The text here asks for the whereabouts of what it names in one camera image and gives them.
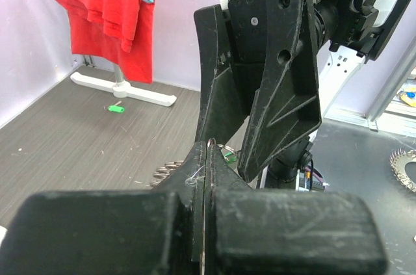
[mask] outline white stand base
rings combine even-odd
[[[174,95],[168,96],[152,91],[142,90],[141,88],[134,88],[127,81],[114,83],[93,77],[87,77],[85,75],[81,75],[79,72],[73,73],[71,75],[71,80],[77,85],[113,93],[117,98],[135,98],[140,101],[147,101],[149,103],[165,107],[172,106],[176,101],[176,96]]]

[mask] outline lavender wall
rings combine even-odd
[[[75,57],[68,16],[55,0],[0,5],[1,127],[65,78]]]
[[[198,90],[200,62],[193,13],[218,0],[157,0],[155,8],[154,78],[156,81]],[[416,2],[413,1],[390,44],[377,62],[368,63],[344,88],[336,106],[366,113],[378,92],[403,55],[416,32]],[[324,64],[327,52],[322,50],[319,62]],[[99,60],[102,68],[111,64]]]

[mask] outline metal pole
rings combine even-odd
[[[387,106],[402,87],[404,81],[409,77],[416,63],[416,37],[411,41],[403,57],[399,60],[396,68],[391,74],[388,83],[378,94],[378,98],[372,104],[367,119],[373,122],[384,113]]]
[[[113,64],[114,66],[114,75],[116,76],[116,82],[117,83],[123,83],[124,82],[124,74],[120,67],[117,64]]]

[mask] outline wire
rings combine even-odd
[[[313,160],[311,160],[311,174],[309,176],[309,191],[312,191],[313,186]]]
[[[306,172],[309,173],[311,171],[310,167],[307,166],[305,168]],[[313,176],[318,179],[321,183],[325,183],[325,177],[322,175],[322,173],[319,172],[319,170],[317,170],[316,168],[313,169]]]

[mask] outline red cloth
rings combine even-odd
[[[154,3],[57,0],[68,10],[72,53],[104,57],[132,81],[152,81]]]

